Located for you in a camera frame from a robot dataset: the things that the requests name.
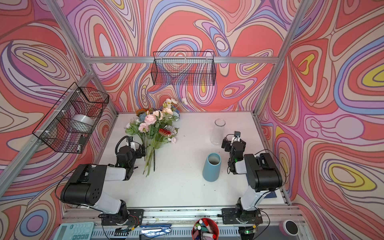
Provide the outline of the teal ceramic vase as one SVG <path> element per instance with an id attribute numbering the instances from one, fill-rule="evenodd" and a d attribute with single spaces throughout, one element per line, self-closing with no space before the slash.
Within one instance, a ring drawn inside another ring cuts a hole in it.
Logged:
<path id="1" fill-rule="evenodd" d="M 215 182 L 221 172 L 221 157 L 217 153 L 209 154 L 203 168 L 203 178 L 208 182 Z"/>

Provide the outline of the red pen cup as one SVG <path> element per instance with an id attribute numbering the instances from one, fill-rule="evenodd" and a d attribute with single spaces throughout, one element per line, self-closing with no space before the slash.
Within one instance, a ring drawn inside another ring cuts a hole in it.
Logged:
<path id="1" fill-rule="evenodd" d="M 199 219 L 193 226 L 193 240 L 217 240 L 219 238 L 219 227 L 210 218 Z"/>

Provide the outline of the orange flower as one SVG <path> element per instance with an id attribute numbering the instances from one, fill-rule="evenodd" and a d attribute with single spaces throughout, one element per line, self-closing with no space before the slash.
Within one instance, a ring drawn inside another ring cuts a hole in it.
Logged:
<path id="1" fill-rule="evenodd" d="M 139 109 L 136 111 L 136 115 L 139 117 L 141 114 L 145 114 L 148 109 Z"/>

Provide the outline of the peach carnation stem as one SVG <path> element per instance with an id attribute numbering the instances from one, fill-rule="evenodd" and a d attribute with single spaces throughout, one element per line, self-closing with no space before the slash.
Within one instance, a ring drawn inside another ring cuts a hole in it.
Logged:
<path id="1" fill-rule="evenodd" d="M 161 120 L 163 118 L 171 118 L 173 116 L 173 111 L 170 108 L 165 108 L 162 110 L 154 111 L 152 115 L 156 116 L 159 120 Z"/>

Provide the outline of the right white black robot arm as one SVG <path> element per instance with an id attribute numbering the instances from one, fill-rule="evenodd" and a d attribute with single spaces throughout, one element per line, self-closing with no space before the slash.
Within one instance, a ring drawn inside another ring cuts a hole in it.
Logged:
<path id="1" fill-rule="evenodd" d="M 259 225 L 263 222 L 259 205 L 266 195 L 283 186 L 283 177 L 269 153 L 245 154 L 246 142 L 240 138 L 224 138 L 222 148 L 230 154 L 227 173 L 245 175 L 248 183 L 235 207 L 222 209 L 223 223 Z"/>

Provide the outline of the clear glass vase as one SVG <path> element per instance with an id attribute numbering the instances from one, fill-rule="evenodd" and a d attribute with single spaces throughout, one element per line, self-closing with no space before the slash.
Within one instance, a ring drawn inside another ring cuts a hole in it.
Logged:
<path id="1" fill-rule="evenodd" d="M 224 138 L 224 129 L 226 122 L 223 119 L 216 119 L 214 122 L 214 128 L 211 133 L 210 141 L 213 145 L 218 146 L 222 144 Z"/>

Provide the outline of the blue hydrangea bunch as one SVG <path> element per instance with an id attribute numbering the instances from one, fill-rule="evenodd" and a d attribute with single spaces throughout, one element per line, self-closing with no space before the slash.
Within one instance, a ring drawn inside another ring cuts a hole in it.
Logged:
<path id="1" fill-rule="evenodd" d="M 148 109 L 148 111 L 145 114 L 141 114 L 139 116 L 140 122 L 145 122 L 148 125 L 153 125 L 153 124 L 155 124 L 157 122 L 161 122 L 161 121 L 166 121 L 166 122 L 173 121 L 173 122 L 175 122 L 180 118 L 179 113 L 173 112 L 173 116 L 171 118 L 163 118 L 163 119 L 159 120 L 156 116 L 152 115 L 152 113 L 154 111 L 156 111 L 156 110 Z"/>

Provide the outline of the teal calculator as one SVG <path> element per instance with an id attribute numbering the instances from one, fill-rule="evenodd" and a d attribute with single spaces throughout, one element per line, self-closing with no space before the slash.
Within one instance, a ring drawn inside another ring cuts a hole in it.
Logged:
<path id="1" fill-rule="evenodd" d="M 67 223 L 61 224 L 54 240 L 90 240 L 95 223 Z"/>

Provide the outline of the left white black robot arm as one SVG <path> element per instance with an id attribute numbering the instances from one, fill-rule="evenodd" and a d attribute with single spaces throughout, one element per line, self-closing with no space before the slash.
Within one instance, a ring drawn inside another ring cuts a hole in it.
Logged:
<path id="1" fill-rule="evenodd" d="M 123 200 L 103 190 L 106 182 L 123 182 L 131 179 L 135 162 L 146 155 L 145 146 L 127 140 L 126 145 L 115 147 L 116 164 L 79 165 L 60 194 L 60 201 L 99 211 L 102 226 L 138 227 L 142 224 L 143 210 L 128 210 Z"/>

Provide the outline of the red flower stem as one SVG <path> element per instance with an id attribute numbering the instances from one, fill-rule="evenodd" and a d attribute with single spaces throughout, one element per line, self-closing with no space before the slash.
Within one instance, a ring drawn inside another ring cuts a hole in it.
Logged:
<path id="1" fill-rule="evenodd" d="M 172 132 L 167 129 L 159 129 L 159 132 L 155 136 L 154 140 L 154 150 L 153 150 L 153 157 L 154 157 L 154 171 L 155 171 L 155 151 L 156 149 L 159 149 L 168 139 L 170 139 L 172 136 Z"/>

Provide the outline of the pink rose stem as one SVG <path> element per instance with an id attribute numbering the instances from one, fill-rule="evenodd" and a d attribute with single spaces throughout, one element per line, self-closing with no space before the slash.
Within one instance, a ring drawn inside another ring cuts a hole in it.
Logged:
<path id="1" fill-rule="evenodd" d="M 151 165 L 155 150 L 154 141 L 157 120 L 158 119 L 155 115 L 146 115 L 144 121 L 139 125 L 139 133 L 141 134 L 141 137 L 143 137 L 143 143 L 146 148 L 145 169 L 143 172 L 143 174 L 146 174 L 146 177 L 148 177 L 151 172 Z"/>

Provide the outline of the silver tape roll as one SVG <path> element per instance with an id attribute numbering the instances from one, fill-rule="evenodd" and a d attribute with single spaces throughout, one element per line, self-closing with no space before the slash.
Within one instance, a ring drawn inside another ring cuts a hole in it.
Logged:
<path id="1" fill-rule="evenodd" d="M 93 126 L 94 120 L 86 115 L 74 115 L 70 121 L 70 127 L 77 133 L 89 133 Z"/>

